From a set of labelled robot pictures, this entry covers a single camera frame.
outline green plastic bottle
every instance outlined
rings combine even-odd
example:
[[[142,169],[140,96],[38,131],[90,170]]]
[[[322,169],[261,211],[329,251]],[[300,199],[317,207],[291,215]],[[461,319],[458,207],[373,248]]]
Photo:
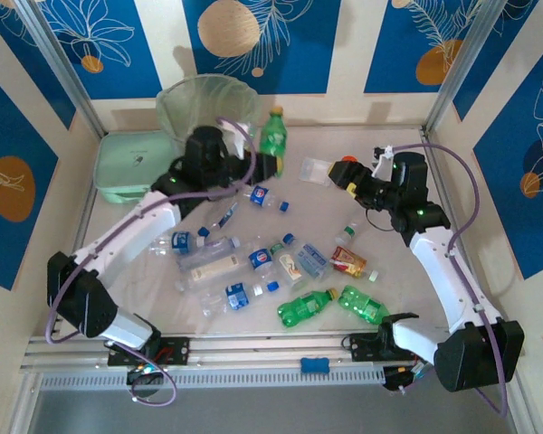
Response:
[[[351,285],[344,288],[338,299],[338,304],[346,310],[354,312],[368,323],[376,325],[382,323],[382,318],[390,315],[386,306]]]
[[[281,106],[272,108],[270,118],[263,126],[260,138],[260,152],[280,159],[278,176],[281,176],[283,171],[283,156],[286,153],[286,140],[288,139],[288,130],[283,125],[282,116],[283,108]]]
[[[300,321],[312,318],[324,310],[324,307],[337,296],[338,292],[334,288],[325,292],[311,291],[278,307],[278,315],[286,327],[294,327]]]

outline purple cable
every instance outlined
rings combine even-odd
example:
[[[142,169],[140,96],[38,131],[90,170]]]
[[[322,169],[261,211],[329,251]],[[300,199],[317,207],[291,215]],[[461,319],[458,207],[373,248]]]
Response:
[[[461,280],[467,292],[469,293],[472,303],[474,303],[475,305],[479,305],[480,304],[479,298],[477,297],[474,290],[472,289],[471,283],[462,272],[461,266],[457,262],[456,258],[453,255],[451,255],[451,251],[454,248],[455,242],[459,239],[459,237],[462,235],[463,232],[465,232],[467,229],[471,227],[472,223],[475,221],[475,219],[479,215],[479,209],[481,208],[481,195],[479,194],[479,185],[477,184],[477,181],[474,178],[474,173],[472,172],[471,168],[466,164],[466,162],[461,158],[461,156],[459,156],[456,152],[454,152],[452,149],[446,146],[436,145],[432,143],[422,143],[422,144],[417,144],[417,145],[394,146],[394,150],[404,151],[406,149],[414,149],[417,147],[430,147],[432,149],[440,149],[450,154],[462,165],[462,167],[464,167],[464,170],[466,171],[467,175],[471,179],[472,190],[474,193],[474,209],[472,211],[471,218],[460,229],[458,229],[449,240],[449,244],[447,246],[447,253],[449,254],[449,259],[451,261],[452,266],[454,267],[454,270],[459,275],[459,279]],[[491,323],[489,322],[489,318],[487,318],[487,315],[484,313],[484,311],[480,311],[479,316],[481,317],[483,325],[487,329],[487,335],[489,336],[489,341],[491,342],[492,354],[493,354],[493,357],[495,358],[495,364],[497,366],[497,377],[499,378],[500,398],[501,398],[500,410],[498,410],[497,406],[480,389],[475,388],[475,390],[477,391],[477,393],[479,393],[479,395],[483,398],[483,400],[491,406],[491,408],[493,408],[497,413],[499,413],[499,415],[502,418],[505,418],[507,416],[507,411],[509,408],[509,404],[507,401],[507,383],[505,382],[505,370],[503,368],[503,361],[500,357],[499,345],[497,344],[497,337],[495,336],[495,332],[493,332],[492,330]]]
[[[232,193],[236,193],[238,190],[238,187],[242,187],[246,185],[249,180],[251,179],[253,172],[255,171],[255,160],[256,160],[256,149],[255,144],[253,143],[252,138],[250,135],[245,131],[237,122],[228,119],[228,118],[217,118],[217,122],[221,123],[222,121],[228,122],[231,124],[237,131],[239,131],[243,138],[247,141],[247,143],[250,146],[250,150],[252,151],[252,157],[250,158],[250,166],[247,169],[247,172],[243,176],[239,182],[234,183],[233,185],[217,191],[217,192],[197,192],[197,193],[179,193],[179,194],[173,194],[172,196],[166,197],[164,199],[161,199],[159,201],[156,201],[155,203],[150,204],[149,206],[143,208],[141,210],[141,216],[145,215],[147,212],[154,210],[158,206],[162,205],[163,203],[171,202],[171,201],[180,201],[183,199],[196,199],[196,198],[213,198],[213,197],[221,197],[226,196]],[[61,304],[62,298],[64,297],[64,294],[68,290],[71,283],[76,279],[76,277],[79,275],[79,273],[86,267],[86,265],[94,258],[94,256],[99,253],[101,250],[103,250],[111,241],[113,241],[120,233],[125,231],[134,221],[138,220],[140,217],[138,215],[133,215],[129,219],[125,220],[115,231],[113,231],[107,238],[105,238],[94,250],[94,255],[88,255],[79,265],[77,265],[76,269],[74,269],[71,273],[71,275],[64,281],[61,288],[58,291],[58,294],[54,298],[54,301],[51,303],[50,310],[48,312],[48,320],[46,322],[46,327],[44,329],[44,337],[46,339],[46,342],[48,344],[60,344],[64,341],[67,341],[71,339],[72,337],[79,334],[79,331],[72,332],[60,339],[53,339],[52,338],[52,331],[54,329],[54,322],[56,321],[56,311],[58,310],[58,306]],[[169,401],[165,402],[149,402],[145,400],[140,400],[137,398],[133,393],[133,390],[131,389],[131,394],[133,395],[133,398],[137,398],[137,401],[141,402],[145,405],[150,405],[154,407],[162,407],[165,405],[170,404],[175,400],[176,397],[176,385],[175,381],[171,378],[171,376],[163,370],[160,366],[158,366],[153,361],[146,358],[143,354],[140,352],[133,350],[131,348],[126,347],[123,344],[115,343],[117,346],[120,346],[122,349],[128,351],[129,353],[133,354],[135,357],[140,358],[141,360],[144,360],[147,363],[152,364],[156,368],[158,368],[163,375],[173,384],[173,396]]]

